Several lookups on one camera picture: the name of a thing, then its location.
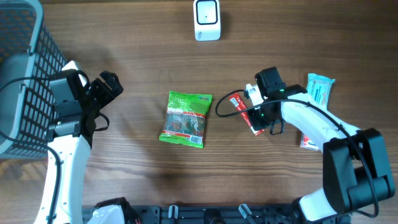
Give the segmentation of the red stick sachet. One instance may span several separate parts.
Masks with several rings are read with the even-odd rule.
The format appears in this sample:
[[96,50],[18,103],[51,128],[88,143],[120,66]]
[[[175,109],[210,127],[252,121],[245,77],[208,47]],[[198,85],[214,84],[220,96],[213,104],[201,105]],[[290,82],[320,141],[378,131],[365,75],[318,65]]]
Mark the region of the red stick sachet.
[[[242,110],[244,110],[244,109],[247,108],[246,105],[245,105],[245,103],[243,102],[243,100],[241,99],[241,97],[240,97],[240,95],[239,95],[238,93],[233,93],[233,94],[229,97],[229,101],[234,105],[234,107],[235,107],[238,111],[242,111]],[[248,124],[250,130],[252,131],[252,133],[253,133],[255,136],[258,136],[258,135],[260,135],[261,133],[264,132],[264,129],[260,129],[260,130],[256,131],[256,130],[253,128],[253,126],[252,126],[252,124],[251,124],[251,122],[250,122],[250,120],[249,120],[249,117],[248,117],[248,113],[247,113],[247,112],[241,113],[241,116],[243,117],[243,119],[245,120],[245,122]]]

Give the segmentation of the pink tissue pack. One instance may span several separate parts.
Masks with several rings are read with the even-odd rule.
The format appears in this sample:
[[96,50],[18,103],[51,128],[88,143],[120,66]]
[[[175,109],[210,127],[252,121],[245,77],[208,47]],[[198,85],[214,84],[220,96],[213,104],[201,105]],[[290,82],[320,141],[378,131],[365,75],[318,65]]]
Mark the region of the pink tissue pack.
[[316,144],[311,141],[309,139],[309,137],[307,135],[305,135],[304,133],[302,133],[302,137],[300,140],[300,147],[304,148],[304,149],[308,149],[311,151],[319,151],[320,148],[318,146],[316,146]]

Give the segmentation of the mint wet wipes pack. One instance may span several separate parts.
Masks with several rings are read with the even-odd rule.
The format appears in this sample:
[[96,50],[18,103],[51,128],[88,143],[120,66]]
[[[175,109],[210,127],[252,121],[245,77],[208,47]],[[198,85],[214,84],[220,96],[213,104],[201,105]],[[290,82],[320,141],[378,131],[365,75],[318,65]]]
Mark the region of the mint wet wipes pack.
[[328,99],[335,79],[331,79],[316,73],[308,74],[307,92],[314,101],[324,109],[327,108]]

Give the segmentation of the green snack bag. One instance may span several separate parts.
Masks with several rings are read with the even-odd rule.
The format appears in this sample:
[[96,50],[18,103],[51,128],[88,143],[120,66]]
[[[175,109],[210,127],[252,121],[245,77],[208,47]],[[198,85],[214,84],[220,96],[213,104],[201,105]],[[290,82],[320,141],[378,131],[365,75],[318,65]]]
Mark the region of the green snack bag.
[[165,125],[159,140],[202,148],[211,95],[169,92]]

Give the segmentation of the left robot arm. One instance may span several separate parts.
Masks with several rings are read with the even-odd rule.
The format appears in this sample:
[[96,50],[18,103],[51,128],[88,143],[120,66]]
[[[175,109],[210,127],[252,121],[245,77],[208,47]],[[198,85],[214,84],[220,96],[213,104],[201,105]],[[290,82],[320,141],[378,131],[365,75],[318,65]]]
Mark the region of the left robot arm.
[[95,120],[101,109],[124,88],[115,73],[107,70],[90,81],[77,62],[68,62],[49,83],[55,118],[45,140],[48,167],[36,223],[82,223],[83,185],[90,157]]

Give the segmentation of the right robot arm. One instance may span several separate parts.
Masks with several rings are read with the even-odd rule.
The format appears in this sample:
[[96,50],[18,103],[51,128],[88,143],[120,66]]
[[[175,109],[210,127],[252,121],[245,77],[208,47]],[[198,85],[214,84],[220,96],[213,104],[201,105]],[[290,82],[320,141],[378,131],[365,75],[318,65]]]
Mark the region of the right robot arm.
[[316,223],[374,206],[394,196],[396,188],[384,138],[374,128],[359,129],[319,106],[300,85],[287,86],[275,67],[261,70],[244,95],[252,101],[249,120],[255,130],[289,123],[321,150],[321,189],[294,203],[297,223]]

